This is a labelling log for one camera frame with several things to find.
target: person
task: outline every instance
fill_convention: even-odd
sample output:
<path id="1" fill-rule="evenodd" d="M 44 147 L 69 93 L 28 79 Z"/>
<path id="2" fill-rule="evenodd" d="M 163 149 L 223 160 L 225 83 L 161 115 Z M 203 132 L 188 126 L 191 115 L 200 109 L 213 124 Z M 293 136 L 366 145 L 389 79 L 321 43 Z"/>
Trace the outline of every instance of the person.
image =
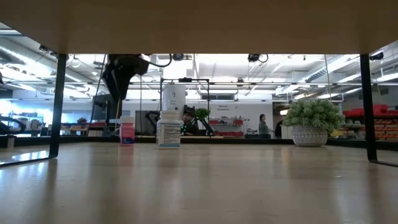
<path id="1" fill-rule="evenodd" d="M 276 127 L 275 127 L 275 138 L 277 138 L 277 139 L 282 138 L 282 127 L 281 127 L 281 125 L 283 124 L 283 122 L 284 122 L 284 120 L 279 121 L 276 124 Z"/>
<path id="2" fill-rule="evenodd" d="M 268 126 L 266 123 L 266 115 L 265 114 L 261 114 L 260 115 L 260 123 L 259 123 L 259 135 L 261 137 L 265 137 L 265 135 L 268 136 L 269 131 L 268 131 Z"/>
<path id="3" fill-rule="evenodd" d="M 182 119 L 184 122 L 182 128 L 182 132 L 184 133 L 184 135 L 197 135 L 199 132 L 199 127 L 196 122 L 193 121 L 191 113 L 189 111 L 184 111 Z"/>

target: potted plant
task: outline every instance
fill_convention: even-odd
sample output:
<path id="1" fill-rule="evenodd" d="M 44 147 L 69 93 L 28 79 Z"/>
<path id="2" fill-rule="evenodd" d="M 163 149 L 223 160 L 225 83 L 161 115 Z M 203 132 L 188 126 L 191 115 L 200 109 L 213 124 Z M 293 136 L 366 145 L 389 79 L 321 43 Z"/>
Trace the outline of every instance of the potted plant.
<path id="1" fill-rule="evenodd" d="M 205 109 L 205 108 L 198 108 L 195 110 L 195 116 L 199 120 L 204 120 L 210 115 L 210 110 Z"/>
<path id="2" fill-rule="evenodd" d="M 298 146 L 322 146 L 328 133 L 340 127 L 344 116 L 329 100 L 299 100 L 292 103 L 284 125 L 292 126 L 293 141 Z"/>
<path id="3" fill-rule="evenodd" d="M 77 123 L 78 123 L 78 124 L 86 124 L 86 123 L 87 123 L 87 119 L 86 119 L 86 118 L 79 118 L 79 119 L 77 120 Z"/>

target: green plant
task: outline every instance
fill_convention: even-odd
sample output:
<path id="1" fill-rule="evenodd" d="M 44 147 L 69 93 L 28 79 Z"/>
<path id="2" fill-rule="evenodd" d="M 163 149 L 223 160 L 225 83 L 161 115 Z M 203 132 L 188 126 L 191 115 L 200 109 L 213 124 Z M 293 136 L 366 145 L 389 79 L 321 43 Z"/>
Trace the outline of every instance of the green plant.
<path id="1" fill-rule="evenodd" d="M 86 118 L 79 118 L 79 119 L 77 120 L 77 123 L 78 123 L 78 124 L 85 124 L 85 123 L 87 123 L 87 119 L 86 119 Z"/>
<path id="2" fill-rule="evenodd" d="M 210 110 L 204 108 L 198 108 L 195 110 L 195 116 L 198 119 L 205 119 L 210 115 Z"/>
<path id="3" fill-rule="evenodd" d="M 323 128 L 329 133 L 340 127 L 344 116 L 329 100 L 299 100 L 292 103 L 284 119 L 286 126 L 312 126 Z"/>

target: white pot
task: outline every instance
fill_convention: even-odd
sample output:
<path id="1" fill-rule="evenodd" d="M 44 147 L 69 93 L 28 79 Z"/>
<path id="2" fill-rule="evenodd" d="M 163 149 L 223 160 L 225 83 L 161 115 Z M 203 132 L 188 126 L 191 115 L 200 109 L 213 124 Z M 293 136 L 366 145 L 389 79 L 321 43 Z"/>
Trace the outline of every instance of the white pot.
<path id="1" fill-rule="evenodd" d="M 325 129 L 311 126 L 293 126 L 292 136 L 294 144 L 298 146 L 320 147 L 328 140 Z"/>

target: white pill bottle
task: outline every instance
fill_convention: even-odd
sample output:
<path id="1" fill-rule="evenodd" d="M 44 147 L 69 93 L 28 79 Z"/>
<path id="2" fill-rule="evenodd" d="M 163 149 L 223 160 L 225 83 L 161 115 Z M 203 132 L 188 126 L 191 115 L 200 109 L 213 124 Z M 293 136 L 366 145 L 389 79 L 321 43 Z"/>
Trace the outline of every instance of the white pill bottle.
<path id="1" fill-rule="evenodd" d="M 178 111 L 161 111 L 156 127 L 156 148 L 179 149 L 181 138 L 181 122 Z"/>

